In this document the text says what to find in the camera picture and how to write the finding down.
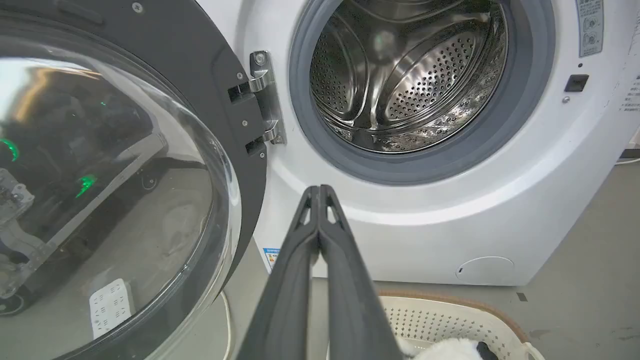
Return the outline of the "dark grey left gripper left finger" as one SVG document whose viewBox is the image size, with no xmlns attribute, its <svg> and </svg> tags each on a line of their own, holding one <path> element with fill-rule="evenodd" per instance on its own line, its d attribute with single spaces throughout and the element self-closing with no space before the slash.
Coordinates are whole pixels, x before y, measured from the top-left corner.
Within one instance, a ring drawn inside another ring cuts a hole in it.
<svg viewBox="0 0 640 360">
<path fill-rule="evenodd" d="M 318 255 L 320 187 L 302 193 L 278 259 L 237 353 L 238 360 L 304 360 L 311 269 Z"/>
</svg>

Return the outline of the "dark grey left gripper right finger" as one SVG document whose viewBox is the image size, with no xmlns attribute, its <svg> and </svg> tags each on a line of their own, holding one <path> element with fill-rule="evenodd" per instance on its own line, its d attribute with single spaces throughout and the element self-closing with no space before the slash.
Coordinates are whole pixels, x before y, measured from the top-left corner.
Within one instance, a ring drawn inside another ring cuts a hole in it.
<svg viewBox="0 0 640 360">
<path fill-rule="evenodd" d="M 327 263 L 330 360 L 401 360 L 338 195 L 323 184 L 318 200 L 318 241 Z"/>
</svg>

